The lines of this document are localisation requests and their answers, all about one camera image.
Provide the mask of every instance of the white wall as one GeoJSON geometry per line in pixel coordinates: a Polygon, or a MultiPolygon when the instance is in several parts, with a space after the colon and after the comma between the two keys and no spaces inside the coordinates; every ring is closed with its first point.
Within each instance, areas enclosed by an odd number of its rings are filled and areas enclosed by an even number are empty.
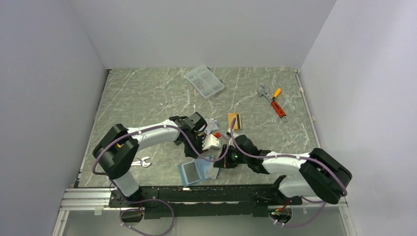
{"type": "Polygon", "coordinates": [[[69,0],[106,68],[300,68],[335,0],[69,0]]]}
{"type": "Polygon", "coordinates": [[[0,3],[0,235],[51,235],[106,70],[67,0],[0,3]]]}
{"type": "Polygon", "coordinates": [[[338,0],[301,68],[359,235],[416,235],[417,2],[338,0]]]}

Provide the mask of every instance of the marble tabletop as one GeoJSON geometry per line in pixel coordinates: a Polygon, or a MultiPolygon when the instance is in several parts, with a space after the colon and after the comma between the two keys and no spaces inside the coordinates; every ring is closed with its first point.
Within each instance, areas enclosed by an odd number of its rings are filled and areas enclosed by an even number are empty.
{"type": "MultiPolygon", "coordinates": [[[[142,127],[160,123],[171,116],[190,116],[194,111],[204,118],[214,118],[220,131],[227,131],[227,114],[239,113],[242,129],[259,149],[284,153],[304,153],[316,147],[309,117],[292,68],[211,68],[223,81],[219,94],[204,99],[185,79],[192,68],[113,69],[102,98],[96,125],[88,148],[79,187],[104,187],[106,177],[92,174],[92,151],[100,139],[117,123],[125,127],[142,127]],[[270,92],[281,88],[277,102],[289,120],[283,122],[265,97],[256,88],[269,86],[270,92]]],[[[136,157],[149,156],[148,168],[131,167],[141,186],[182,185],[178,165],[189,162],[183,144],[162,143],[141,150],[136,157]]],[[[235,169],[220,169],[217,180],[202,185],[267,184],[280,173],[263,175],[252,172],[246,165],[235,169]]]]}

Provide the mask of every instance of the red handle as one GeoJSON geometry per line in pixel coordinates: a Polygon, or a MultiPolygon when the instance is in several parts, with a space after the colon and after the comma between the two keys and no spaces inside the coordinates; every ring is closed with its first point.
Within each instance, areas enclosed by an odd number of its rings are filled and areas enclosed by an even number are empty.
{"type": "Polygon", "coordinates": [[[278,105],[277,102],[273,101],[271,102],[271,105],[280,118],[282,118],[283,116],[286,116],[284,110],[278,105]]]}

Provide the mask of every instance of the robotic arm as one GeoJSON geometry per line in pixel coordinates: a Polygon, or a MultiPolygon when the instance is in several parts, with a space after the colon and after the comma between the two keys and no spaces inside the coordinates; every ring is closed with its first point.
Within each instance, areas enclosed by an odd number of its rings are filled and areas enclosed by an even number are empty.
{"type": "MultiPolygon", "coordinates": [[[[117,124],[100,141],[93,155],[95,158],[100,156],[98,163],[127,199],[139,201],[143,198],[142,190],[129,171],[136,152],[159,143],[174,142],[177,145],[184,143],[185,155],[197,158],[198,155],[193,151],[188,140],[198,153],[202,153],[203,136],[198,134],[206,125],[206,121],[199,113],[194,113],[190,117],[171,117],[162,123],[141,128],[125,128],[117,124]],[[126,135],[128,137],[108,147],[114,140],[126,135]]],[[[285,202],[294,196],[318,196],[325,202],[336,204],[343,196],[341,186],[327,170],[302,157],[313,158],[326,165],[345,187],[352,178],[352,174],[346,168],[320,148],[315,148],[310,153],[296,154],[297,159],[290,157],[257,159],[248,155],[279,156],[281,153],[257,149],[245,135],[236,137],[235,145],[239,148],[223,146],[222,155],[226,153],[225,158],[215,162],[214,167],[230,169],[238,164],[247,164],[256,173],[285,174],[280,176],[270,188],[271,195],[280,202],[285,202]]]]}

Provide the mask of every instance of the wrench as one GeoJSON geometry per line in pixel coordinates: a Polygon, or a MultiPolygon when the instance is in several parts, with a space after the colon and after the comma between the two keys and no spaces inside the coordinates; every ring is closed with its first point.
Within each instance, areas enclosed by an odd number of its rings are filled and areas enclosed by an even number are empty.
{"type": "Polygon", "coordinates": [[[144,157],[144,158],[142,158],[142,159],[140,159],[140,158],[138,158],[139,159],[139,161],[134,161],[134,162],[132,162],[132,165],[131,166],[142,166],[142,167],[148,167],[148,166],[150,166],[151,165],[151,163],[149,162],[149,163],[146,163],[145,162],[145,160],[147,160],[147,159],[149,159],[149,157],[148,156],[146,156],[146,157],[144,157]]]}
{"type": "Polygon", "coordinates": [[[276,113],[279,115],[279,117],[281,117],[283,121],[288,121],[288,117],[285,114],[284,110],[278,105],[277,102],[274,101],[274,99],[269,94],[268,86],[261,85],[261,87],[258,88],[257,91],[260,97],[265,96],[268,99],[268,101],[271,103],[271,106],[274,108],[276,113]]]}

